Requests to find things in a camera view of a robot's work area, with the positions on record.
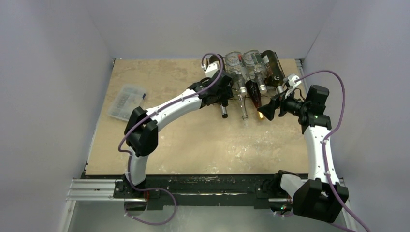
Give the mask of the dark green wine bottle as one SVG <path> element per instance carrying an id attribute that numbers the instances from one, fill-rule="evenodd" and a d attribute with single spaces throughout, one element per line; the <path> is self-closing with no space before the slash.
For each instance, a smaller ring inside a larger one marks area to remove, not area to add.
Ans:
<path id="1" fill-rule="evenodd" d="M 211 65 L 214 63 L 217 63 L 220 68 L 225 70 L 225 62 L 224 62 L 223 55 L 221 54 L 211 55 L 211 57 L 207 59 L 207 65 Z"/>

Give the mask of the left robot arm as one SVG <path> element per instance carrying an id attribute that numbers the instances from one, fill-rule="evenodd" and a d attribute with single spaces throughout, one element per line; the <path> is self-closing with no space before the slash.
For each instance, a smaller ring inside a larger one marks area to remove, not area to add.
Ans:
<path id="1" fill-rule="evenodd" d="M 118 145 L 127 152 L 129 160 L 124 173 L 128 183 L 125 191 L 133 198 L 144 193 L 148 156 L 158 147 L 159 132 L 183 115 L 215 103 L 224 103 L 232 94 L 232 78 L 225 71 L 217 71 L 191 84 L 171 100 L 144 110 L 133 109 Z"/>

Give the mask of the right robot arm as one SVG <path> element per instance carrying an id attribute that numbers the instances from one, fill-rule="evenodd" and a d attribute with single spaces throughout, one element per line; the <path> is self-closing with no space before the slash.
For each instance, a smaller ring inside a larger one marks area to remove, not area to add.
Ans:
<path id="1" fill-rule="evenodd" d="M 293 93 L 281 93 L 257 110 L 268 120 L 274 119 L 276 109 L 279 109 L 279 117 L 287 113 L 296 116 L 307 144 L 307 180 L 280 170 L 277 180 L 271 184 L 272 192 L 279 197 L 287 193 L 295 215 L 333 223 L 347 201 L 349 191 L 340 185 L 333 166 L 329 136 L 331 119 L 324 114 L 328 96 L 329 89 L 311 85 L 305 100 L 296 99 Z"/>

